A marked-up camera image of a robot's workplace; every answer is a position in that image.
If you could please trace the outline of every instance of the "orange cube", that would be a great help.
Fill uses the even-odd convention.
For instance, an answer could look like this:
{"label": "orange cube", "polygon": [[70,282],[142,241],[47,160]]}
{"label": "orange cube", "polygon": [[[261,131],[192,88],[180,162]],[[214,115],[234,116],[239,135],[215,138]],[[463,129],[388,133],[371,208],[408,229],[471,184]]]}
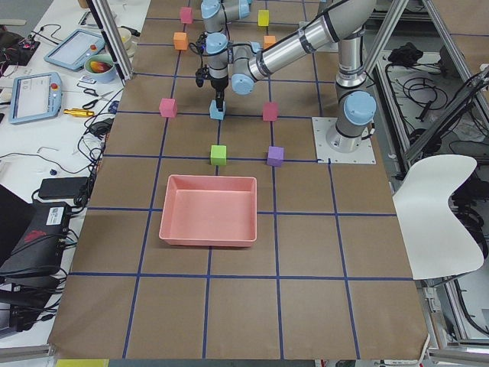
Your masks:
{"label": "orange cube", "polygon": [[175,50],[188,50],[189,38],[185,32],[175,32],[173,34],[173,45]]}
{"label": "orange cube", "polygon": [[277,39],[275,38],[275,36],[264,36],[263,49],[265,50],[270,46],[273,46],[274,44],[276,44],[276,42]]}

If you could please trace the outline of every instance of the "green cube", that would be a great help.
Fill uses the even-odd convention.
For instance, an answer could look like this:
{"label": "green cube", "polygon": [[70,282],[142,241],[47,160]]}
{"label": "green cube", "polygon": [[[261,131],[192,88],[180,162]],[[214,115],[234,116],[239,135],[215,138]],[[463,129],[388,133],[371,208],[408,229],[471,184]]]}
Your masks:
{"label": "green cube", "polygon": [[226,146],[225,145],[213,145],[211,147],[211,164],[213,166],[225,166],[226,165]]}

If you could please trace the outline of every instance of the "pink container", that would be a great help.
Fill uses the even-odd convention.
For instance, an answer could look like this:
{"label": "pink container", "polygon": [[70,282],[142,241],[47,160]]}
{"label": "pink container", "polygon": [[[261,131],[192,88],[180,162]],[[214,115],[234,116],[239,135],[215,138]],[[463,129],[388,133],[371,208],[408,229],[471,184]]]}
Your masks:
{"label": "pink container", "polygon": [[252,246],[257,239],[256,178],[172,174],[160,238],[170,245]]}

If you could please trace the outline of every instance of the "yellow strip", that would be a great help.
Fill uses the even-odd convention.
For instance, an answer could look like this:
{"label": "yellow strip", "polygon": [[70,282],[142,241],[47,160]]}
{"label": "yellow strip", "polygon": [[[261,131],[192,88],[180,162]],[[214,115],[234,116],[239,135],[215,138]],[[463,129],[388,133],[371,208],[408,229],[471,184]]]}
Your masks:
{"label": "yellow strip", "polygon": [[60,359],[56,367],[108,367],[108,359]]}

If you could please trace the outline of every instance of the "yellow cube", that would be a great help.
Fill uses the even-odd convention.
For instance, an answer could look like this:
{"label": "yellow cube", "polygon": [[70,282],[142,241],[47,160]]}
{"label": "yellow cube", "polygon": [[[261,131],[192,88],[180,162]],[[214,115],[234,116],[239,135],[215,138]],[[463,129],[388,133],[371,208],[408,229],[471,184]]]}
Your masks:
{"label": "yellow cube", "polygon": [[275,38],[275,36],[264,36],[263,49],[265,50],[270,46],[273,46],[274,44],[276,44],[276,42],[277,39]]}
{"label": "yellow cube", "polygon": [[261,27],[268,27],[270,24],[270,12],[268,10],[258,11],[258,25]]}
{"label": "yellow cube", "polygon": [[173,34],[173,45],[175,46],[175,50],[188,50],[189,37],[185,32],[175,32]]}

